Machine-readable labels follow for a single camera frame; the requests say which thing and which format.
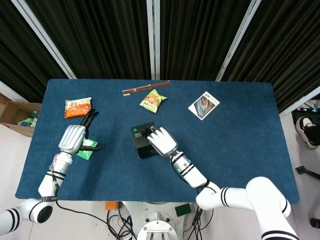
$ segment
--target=white robotic hand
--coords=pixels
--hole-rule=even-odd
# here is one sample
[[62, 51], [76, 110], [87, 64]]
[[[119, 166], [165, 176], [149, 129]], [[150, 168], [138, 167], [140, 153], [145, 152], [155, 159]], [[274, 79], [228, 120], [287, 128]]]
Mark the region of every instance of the white robotic hand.
[[207, 180], [183, 152], [177, 151], [177, 141], [164, 127], [146, 129], [143, 135], [156, 151], [169, 157], [175, 171], [193, 188], [204, 187], [196, 197], [203, 210], [217, 207], [241, 208], [255, 211], [258, 218], [262, 240], [299, 240], [287, 222], [291, 212], [288, 200], [266, 177], [255, 177], [244, 188], [224, 187]]
[[72, 164], [72, 156], [79, 150], [98, 151], [105, 147], [104, 145], [98, 147], [82, 145], [84, 137], [88, 138], [88, 128], [92, 120], [98, 114], [99, 112], [92, 109], [80, 125], [67, 127], [58, 145], [61, 152], [54, 156], [38, 188], [41, 201], [28, 199], [15, 208], [0, 212], [0, 236], [15, 231], [22, 220], [41, 224], [50, 218], [53, 204], [58, 200], [58, 190]]

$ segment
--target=shoe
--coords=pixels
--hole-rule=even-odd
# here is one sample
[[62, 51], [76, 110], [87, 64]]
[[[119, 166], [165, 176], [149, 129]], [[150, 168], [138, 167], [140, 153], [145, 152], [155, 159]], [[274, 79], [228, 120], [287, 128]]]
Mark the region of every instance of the shoe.
[[312, 123], [312, 121], [310, 121], [309, 118], [302, 116], [296, 121], [295, 130], [302, 137], [304, 145], [308, 149], [314, 150], [318, 146], [315, 143], [313, 143], [312, 141], [310, 141], [305, 134], [306, 128], [311, 127], [311, 126], [315, 126], [315, 125]]

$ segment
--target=orange snack bag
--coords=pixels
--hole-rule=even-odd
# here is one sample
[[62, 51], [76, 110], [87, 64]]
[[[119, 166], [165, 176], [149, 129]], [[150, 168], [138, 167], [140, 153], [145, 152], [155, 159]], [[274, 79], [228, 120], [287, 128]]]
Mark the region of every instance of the orange snack bag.
[[64, 118], [73, 118], [78, 116], [85, 116], [91, 110], [91, 97], [65, 100]]

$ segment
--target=green object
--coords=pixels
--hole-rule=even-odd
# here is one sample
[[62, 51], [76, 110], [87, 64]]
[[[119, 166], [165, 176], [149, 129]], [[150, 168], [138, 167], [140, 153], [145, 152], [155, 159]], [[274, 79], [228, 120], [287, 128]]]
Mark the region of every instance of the green object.
[[25, 120], [28, 124], [32, 124], [33, 122], [34, 122], [34, 119], [33, 118], [27, 118], [26, 120]]
[[[85, 137], [83, 138], [83, 146], [91, 146], [91, 147], [96, 147], [98, 145], [97, 141], [91, 140], [91, 139], [86, 139]], [[89, 160], [90, 156], [92, 155], [92, 151], [79, 151], [77, 155], [83, 159]]]
[[191, 207], [189, 203], [186, 203], [184, 205], [181, 206], [176, 206], [175, 207], [175, 213], [177, 215], [177, 217], [186, 215], [186, 214], [190, 214], [191, 213]]
[[156, 113], [160, 103], [163, 100], [166, 100], [166, 96], [161, 96], [156, 89], [153, 89], [149, 94], [142, 100], [140, 106], [144, 107], [145, 109]]

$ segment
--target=green card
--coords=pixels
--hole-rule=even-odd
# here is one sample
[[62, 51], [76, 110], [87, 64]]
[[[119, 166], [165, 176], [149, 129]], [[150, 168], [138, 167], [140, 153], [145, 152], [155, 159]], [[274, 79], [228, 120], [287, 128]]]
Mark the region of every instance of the green card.
[[[97, 141], [93, 141], [91, 139], [86, 139], [85, 137], [83, 138], [83, 146], [91, 146], [91, 147], [96, 147], [98, 145]], [[79, 151], [77, 155], [83, 159], [89, 160], [92, 151]]]

